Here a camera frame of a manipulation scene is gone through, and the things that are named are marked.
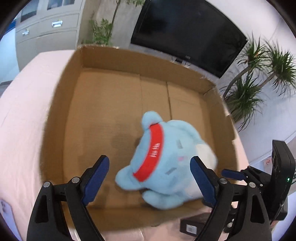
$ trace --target metal handle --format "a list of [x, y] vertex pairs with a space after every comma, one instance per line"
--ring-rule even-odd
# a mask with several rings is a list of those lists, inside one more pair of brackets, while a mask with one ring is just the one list
[[30, 30], [26, 29], [25, 32], [22, 33], [23, 36], [28, 35], [30, 33]]
[[52, 22], [52, 27], [53, 28], [61, 27], [62, 25], [63, 25], [63, 21], [62, 20], [59, 20], [59, 21], [56, 21], [56, 22]]

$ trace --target tree trunk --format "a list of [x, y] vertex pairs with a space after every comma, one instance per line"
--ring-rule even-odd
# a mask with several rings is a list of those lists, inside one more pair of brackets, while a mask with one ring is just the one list
[[115, 16], [116, 16], [116, 13], [117, 13], [118, 7], [119, 7], [119, 5], [120, 5], [120, 3], [121, 3], [121, 0], [117, 0], [116, 3], [117, 3], [117, 5], [116, 5], [116, 8], [115, 8], [115, 11], [114, 11], [114, 14], [113, 14], [113, 18], [112, 18], [112, 22], [111, 22], [112, 27], [111, 27], [111, 29], [110, 29], [110, 31], [109, 31], [109, 33], [108, 33], [108, 44], [109, 44], [110, 37], [111, 37], [111, 33], [112, 33], [112, 30], [113, 30], [113, 25], [114, 25], [114, 21], [115, 21]]
[[236, 77], [233, 78], [233, 80], [229, 83], [229, 85], [227, 86], [224, 94], [223, 94], [223, 98], [226, 98], [227, 93], [229, 92], [229, 90], [231, 89], [231, 87], [234, 85], [234, 83], [240, 78], [242, 77], [245, 73], [247, 73], [248, 71], [251, 70], [251, 67], [248, 66], [246, 67], [243, 71], [241, 71]]
[[264, 80], [260, 85], [258, 85], [258, 88], [263, 88], [264, 85], [266, 85], [270, 80], [273, 79], [273, 77], [275, 77], [275, 72], [273, 72], [270, 76], [267, 77], [266, 80]]

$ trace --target light blue plush toy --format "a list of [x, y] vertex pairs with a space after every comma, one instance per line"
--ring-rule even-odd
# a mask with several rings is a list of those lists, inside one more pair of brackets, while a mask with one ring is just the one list
[[201, 198], [190, 159], [199, 156], [211, 169], [217, 159], [196, 129], [181, 120], [164, 122], [154, 111], [143, 115], [142, 127], [144, 134], [131, 163], [117, 173], [116, 183], [124, 190], [148, 188], [143, 199], [163, 210]]

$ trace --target cabinet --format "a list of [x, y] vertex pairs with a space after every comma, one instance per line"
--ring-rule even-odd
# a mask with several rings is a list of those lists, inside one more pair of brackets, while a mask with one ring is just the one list
[[16, 52], [22, 70], [37, 54], [75, 49], [91, 38], [89, 20], [101, 0], [31, 0], [16, 20]]

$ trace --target tv screen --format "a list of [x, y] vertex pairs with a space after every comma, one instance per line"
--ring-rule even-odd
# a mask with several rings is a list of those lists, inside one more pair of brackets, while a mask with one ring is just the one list
[[238, 27], [205, 0], [146, 0], [131, 39], [219, 78], [246, 42]]

